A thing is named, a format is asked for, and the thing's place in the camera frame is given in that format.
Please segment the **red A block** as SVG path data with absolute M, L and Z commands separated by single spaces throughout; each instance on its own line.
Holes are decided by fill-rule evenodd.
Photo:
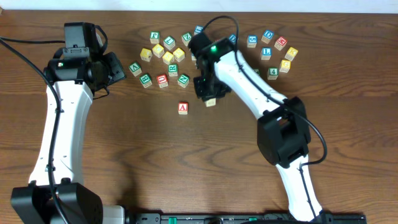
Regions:
M 188 103 L 179 102 L 178 103 L 178 113 L 179 114 L 188 114 Z

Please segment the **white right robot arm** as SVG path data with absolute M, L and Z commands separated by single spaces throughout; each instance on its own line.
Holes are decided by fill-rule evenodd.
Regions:
M 227 38 L 212 42 L 201 32 L 193 36 L 188 48 L 201 71 L 193 79 L 197 97 L 208 101 L 231 91 L 237 94 L 257 120 L 257 146 L 281 176 L 290 214 L 301 222 L 316 219 L 322 206 L 308 169 L 313 124 L 307 119 L 304 103 L 269 86 Z

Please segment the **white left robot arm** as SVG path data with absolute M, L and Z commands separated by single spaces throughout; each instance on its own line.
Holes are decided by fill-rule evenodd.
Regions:
M 128 223 L 127 210 L 104 205 L 83 184 L 85 124 L 95 93 L 125 77 L 106 50 L 102 28 L 64 25 L 63 47 L 40 71 L 47 86 L 47 116 L 39 156 L 27 186 L 12 190 L 11 205 L 24 223 Z

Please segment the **red I block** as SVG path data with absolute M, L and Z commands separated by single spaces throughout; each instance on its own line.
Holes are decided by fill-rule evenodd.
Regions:
M 211 107 L 216 105 L 216 98 L 209 99 L 205 101 L 205 106 L 206 107 Z

